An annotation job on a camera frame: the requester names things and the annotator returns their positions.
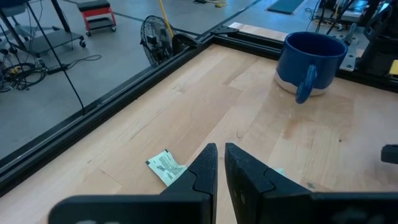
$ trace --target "white mug base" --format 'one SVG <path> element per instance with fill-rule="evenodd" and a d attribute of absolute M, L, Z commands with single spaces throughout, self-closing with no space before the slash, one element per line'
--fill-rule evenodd
<path fill-rule="evenodd" d="M 275 72 L 275 81 L 280 85 L 280 87 L 282 87 L 284 90 L 288 91 L 289 93 L 293 93 L 296 94 L 297 92 L 297 86 L 289 83 L 289 82 L 285 82 L 283 81 L 279 74 L 277 72 Z M 326 92 L 327 88 L 324 88 L 322 90 L 320 89 L 312 89 L 310 96 L 317 96 L 317 95 L 321 95 L 322 93 Z"/>

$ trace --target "blue mug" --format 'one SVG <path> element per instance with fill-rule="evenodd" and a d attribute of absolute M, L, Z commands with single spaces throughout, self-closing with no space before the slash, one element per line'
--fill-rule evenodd
<path fill-rule="evenodd" d="M 295 32 L 284 42 L 275 80 L 296 102 L 326 91 L 347 54 L 344 42 L 324 34 Z"/>

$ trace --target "butcher block table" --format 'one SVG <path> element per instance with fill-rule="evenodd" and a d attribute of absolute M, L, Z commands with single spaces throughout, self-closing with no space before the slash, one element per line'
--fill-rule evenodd
<path fill-rule="evenodd" d="M 398 143 L 398 94 L 336 78 L 298 105 L 274 81 L 276 64 L 210 46 L 0 198 L 0 223 L 46 223 L 71 195 L 159 194 L 166 186 L 145 161 L 168 149 L 188 166 L 209 142 L 218 147 L 218 224 L 236 223 L 225 142 L 312 191 L 397 191 L 398 165 L 381 162 L 380 152 Z"/>

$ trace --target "yellow pole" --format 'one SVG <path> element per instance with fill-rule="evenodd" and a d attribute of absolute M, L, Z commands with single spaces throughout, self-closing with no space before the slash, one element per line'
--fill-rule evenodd
<path fill-rule="evenodd" d="M 174 36 L 173 31 L 172 31 L 172 28 L 170 27 L 169 20 L 167 20 L 167 16 L 166 16 L 166 12 L 164 11 L 162 0 L 159 0 L 159 4 L 160 4 L 160 8 L 162 9 L 162 12 L 163 12 L 163 18 L 166 23 L 167 29 L 169 30 L 170 35 L 173 37 Z"/>

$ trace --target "floor mat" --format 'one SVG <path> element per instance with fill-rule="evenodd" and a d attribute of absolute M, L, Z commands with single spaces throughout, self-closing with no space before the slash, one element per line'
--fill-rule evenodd
<path fill-rule="evenodd" d="M 271 4 L 266 10 L 287 15 L 294 15 L 307 0 L 278 0 Z"/>

